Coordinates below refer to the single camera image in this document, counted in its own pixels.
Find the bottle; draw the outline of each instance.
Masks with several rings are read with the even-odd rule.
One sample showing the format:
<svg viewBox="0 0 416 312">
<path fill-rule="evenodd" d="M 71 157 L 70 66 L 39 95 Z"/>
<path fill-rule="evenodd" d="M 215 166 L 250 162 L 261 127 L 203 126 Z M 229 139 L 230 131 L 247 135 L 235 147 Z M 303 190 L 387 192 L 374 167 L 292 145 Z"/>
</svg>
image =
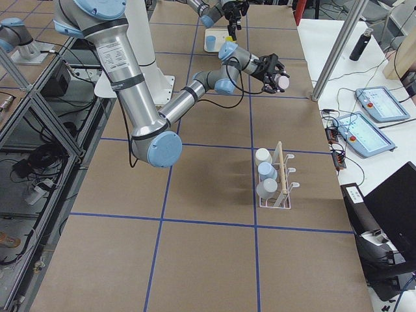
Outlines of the bottle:
<svg viewBox="0 0 416 312">
<path fill-rule="evenodd" d="M 259 172 L 260 181 L 263 181 L 268 178 L 271 178 L 273 180 L 276 180 L 278 178 L 278 171 L 269 162 L 261 162 L 257 167 L 257 171 Z"/>
<path fill-rule="evenodd" d="M 365 32 L 359 37 L 356 46 L 351 52 L 350 60 L 358 60 L 363 53 L 365 47 L 371 39 L 372 29 L 367 28 Z"/>
<path fill-rule="evenodd" d="M 255 164 L 259 166 L 263 161 L 272 163 L 272 156 L 266 148 L 259 148 L 255 153 Z"/>
</svg>

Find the blue cup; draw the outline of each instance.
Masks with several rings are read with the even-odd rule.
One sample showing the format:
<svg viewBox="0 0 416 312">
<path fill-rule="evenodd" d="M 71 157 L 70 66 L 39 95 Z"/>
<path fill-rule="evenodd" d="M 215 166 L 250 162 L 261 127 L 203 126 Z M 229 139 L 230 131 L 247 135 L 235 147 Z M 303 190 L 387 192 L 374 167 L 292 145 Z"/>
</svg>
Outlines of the blue cup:
<svg viewBox="0 0 416 312">
<path fill-rule="evenodd" d="M 214 51 L 215 49 L 215 36 L 207 36 L 205 38 L 205 45 L 207 46 L 207 51 Z"/>
<path fill-rule="evenodd" d="M 259 172 L 260 181 L 265 179 L 276 180 L 278 178 L 278 171 L 269 162 L 261 162 L 257 167 L 257 171 Z"/>
</svg>

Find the plastic cup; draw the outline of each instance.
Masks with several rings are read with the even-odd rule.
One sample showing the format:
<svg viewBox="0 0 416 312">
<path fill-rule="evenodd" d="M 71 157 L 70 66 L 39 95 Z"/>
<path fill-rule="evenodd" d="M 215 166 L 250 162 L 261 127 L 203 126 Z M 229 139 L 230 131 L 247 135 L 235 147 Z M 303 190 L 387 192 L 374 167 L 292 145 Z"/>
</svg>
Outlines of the plastic cup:
<svg viewBox="0 0 416 312">
<path fill-rule="evenodd" d="M 207 51 L 214 51 L 215 49 L 215 36 L 207 36 L 205 38 L 205 45 L 207 46 Z"/>
<path fill-rule="evenodd" d="M 260 181 L 264 181 L 269 178 L 276 180 L 278 178 L 278 171 L 269 162 L 261 162 L 257 171 L 259 172 Z"/>
<path fill-rule="evenodd" d="M 265 148 L 259 148 L 255 153 L 255 164 L 259 166 L 263 161 L 272 163 L 272 156 Z"/>
<path fill-rule="evenodd" d="M 255 191 L 260 198 L 264 200 L 268 200 L 273 197 L 274 193 L 278 190 L 278 183 L 273 179 L 265 179 L 264 181 L 260 182 Z"/>
</svg>

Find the light blue joint cap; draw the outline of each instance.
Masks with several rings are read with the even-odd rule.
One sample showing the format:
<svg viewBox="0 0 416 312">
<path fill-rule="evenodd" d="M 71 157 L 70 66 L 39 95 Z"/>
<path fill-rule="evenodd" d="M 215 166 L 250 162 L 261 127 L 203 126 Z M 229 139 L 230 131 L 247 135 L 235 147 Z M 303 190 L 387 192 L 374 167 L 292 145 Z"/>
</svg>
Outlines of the light blue joint cap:
<svg viewBox="0 0 416 312">
<path fill-rule="evenodd" d="M 24 22 L 19 18 L 5 18 L 0 23 L 3 26 L 24 26 Z"/>
<path fill-rule="evenodd" d="M 165 131 L 151 141 L 148 161 L 154 167 L 173 166 L 182 153 L 182 140 L 176 133 Z"/>
<path fill-rule="evenodd" d="M 4 41 L 3 39 L 0 39 L 0 47 L 2 47 L 6 51 L 6 53 L 13 51 L 13 45 Z"/>
<path fill-rule="evenodd" d="M 207 28 L 211 28 L 215 23 L 212 18 L 210 18 L 208 15 L 201 16 L 201 21 L 203 25 Z"/>
<path fill-rule="evenodd" d="M 226 41 L 222 45 L 220 52 L 218 52 L 218 58 L 220 60 L 228 59 L 238 47 L 239 47 L 238 44 L 235 44 L 234 42 L 231 42 L 231 41 Z"/>
<path fill-rule="evenodd" d="M 123 15 L 126 1 L 127 0 L 73 0 L 73 2 L 88 15 L 106 21 L 115 20 Z"/>
<path fill-rule="evenodd" d="M 60 34 L 64 34 L 65 36 L 69 36 L 69 37 L 75 37 L 75 38 L 79 38 L 79 39 L 83 39 L 84 35 L 83 33 L 76 28 L 70 27 L 68 25 L 59 23 L 58 21 L 53 20 L 53 22 L 55 23 L 55 30 L 60 33 Z"/>
<path fill-rule="evenodd" d="M 195 80 L 195 77 L 197 76 L 197 74 L 199 74 L 200 73 L 200 71 L 198 72 L 198 73 L 195 73 L 193 76 L 192 76 L 192 80 Z"/>
<path fill-rule="evenodd" d="M 235 85 L 229 79 L 220 79 L 215 83 L 214 89 L 216 93 L 228 96 L 234 94 Z"/>
</svg>

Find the aluminum pole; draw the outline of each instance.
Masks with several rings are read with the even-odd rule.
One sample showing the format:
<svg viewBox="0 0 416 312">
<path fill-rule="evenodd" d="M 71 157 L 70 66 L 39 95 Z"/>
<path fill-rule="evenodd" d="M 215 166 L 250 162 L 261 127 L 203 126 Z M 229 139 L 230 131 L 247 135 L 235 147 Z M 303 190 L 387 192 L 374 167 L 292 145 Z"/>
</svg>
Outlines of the aluminum pole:
<svg viewBox="0 0 416 312">
<path fill-rule="evenodd" d="M 339 31 L 338 37 L 332 47 L 331 53 L 324 65 L 324 68 L 320 73 L 317 84 L 313 89 L 311 96 L 312 101 L 318 101 L 320 95 L 324 91 L 326 83 L 331 77 L 335 65 L 337 64 L 339 57 L 341 56 L 341 53 L 343 52 L 348 39 L 350 39 L 351 34 L 354 31 L 359 18 L 361 17 L 361 13 L 364 11 L 364 8 L 367 6 L 368 2 L 369 0 L 356 0 L 356 2 L 354 2 L 350 13 L 346 17 L 343 27 Z"/>
</svg>

